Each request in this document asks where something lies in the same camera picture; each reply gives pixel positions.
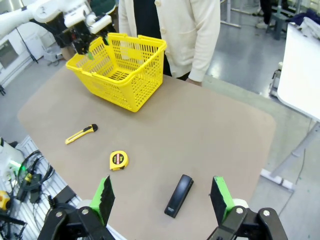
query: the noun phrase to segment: white cardigan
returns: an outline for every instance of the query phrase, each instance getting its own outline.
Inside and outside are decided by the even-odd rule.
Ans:
[[[136,37],[133,1],[119,1],[119,31]],[[202,82],[220,31],[220,0],[155,0],[154,4],[172,76],[190,72],[190,79]]]

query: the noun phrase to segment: floor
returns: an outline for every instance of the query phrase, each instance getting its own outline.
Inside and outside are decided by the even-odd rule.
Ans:
[[[221,19],[225,18],[225,10],[225,5],[222,5]],[[255,29],[254,25],[258,20],[256,17],[232,12],[231,20],[241,24],[242,28],[221,25],[215,54],[207,72],[215,79],[205,81],[203,86],[262,109],[274,117],[277,129],[265,166],[272,170],[299,143],[314,123],[267,97],[273,72],[278,62],[283,60],[285,39],[276,41],[270,34]],[[58,66],[47,66],[45,60],[41,60],[39,65],[33,63],[6,88],[7,95],[0,95],[0,136],[8,142],[22,141],[25,138],[27,133],[17,119],[17,112],[28,98],[63,66],[63,62]],[[307,149],[304,159],[301,158],[283,173],[283,177],[295,182],[304,160],[297,189],[280,215],[290,240],[316,240],[320,236],[320,207],[317,204],[320,198],[319,144],[320,137]],[[290,196],[290,192],[260,178],[249,206],[254,211],[271,207],[279,213]]]

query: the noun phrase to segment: yellow basket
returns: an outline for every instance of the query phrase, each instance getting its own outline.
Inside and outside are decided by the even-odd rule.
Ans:
[[[97,38],[89,47],[93,60],[76,54],[66,67],[94,95],[137,112],[163,82],[166,41],[109,33],[108,42]]]

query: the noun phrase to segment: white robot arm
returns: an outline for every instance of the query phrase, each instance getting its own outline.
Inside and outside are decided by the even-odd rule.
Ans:
[[[75,41],[82,41],[81,45],[85,45],[85,48],[89,47],[90,43],[88,41],[93,40],[88,35],[101,36],[111,32],[105,29],[112,24],[111,17],[105,15],[97,20],[97,16],[92,12],[86,0],[37,0],[19,10],[0,15],[0,39],[21,24],[31,20],[46,24],[54,21],[61,13],[63,14],[65,27],[70,31],[76,28],[75,32],[72,32],[77,35]],[[85,35],[85,38],[79,39],[79,36],[83,35]]]

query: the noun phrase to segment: tape measure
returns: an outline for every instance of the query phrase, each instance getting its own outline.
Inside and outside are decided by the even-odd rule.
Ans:
[[[128,155],[124,151],[114,151],[110,155],[110,169],[116,171],[124,169],[129,164]]]

